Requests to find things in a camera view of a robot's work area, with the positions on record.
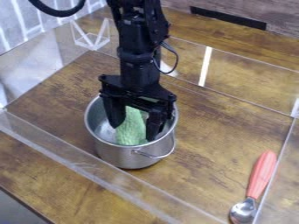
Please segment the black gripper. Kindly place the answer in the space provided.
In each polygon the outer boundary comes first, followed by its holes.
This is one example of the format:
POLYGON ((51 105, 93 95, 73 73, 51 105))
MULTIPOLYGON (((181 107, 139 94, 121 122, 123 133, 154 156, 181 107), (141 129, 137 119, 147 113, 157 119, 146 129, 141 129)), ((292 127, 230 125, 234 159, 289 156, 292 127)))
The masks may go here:
POLYGON ((154 141, 163 131, 166 121, 174 116, 177 95, 161 84, 162 57, 153 57, 146 63, 121 61, 121 75, 102 74, 99 90, 103 98, 109 123, 118 128, 125 122, 126 107, 149 113, 146 139, 154 141))

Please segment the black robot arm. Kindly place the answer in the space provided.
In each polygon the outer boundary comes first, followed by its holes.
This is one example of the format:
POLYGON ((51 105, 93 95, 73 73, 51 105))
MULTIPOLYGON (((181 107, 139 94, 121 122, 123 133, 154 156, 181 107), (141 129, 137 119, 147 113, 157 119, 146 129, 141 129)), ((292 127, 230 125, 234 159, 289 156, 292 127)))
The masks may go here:
POLYGON ((118 128, 127 118, 127 108, 149 113, 146 139, 153 141, 174 117, 177 95, 159 83, 161 59, 170 23, 161 0, 107 0, 119 46, 121 74, 99 76, 109 123, 118 128))

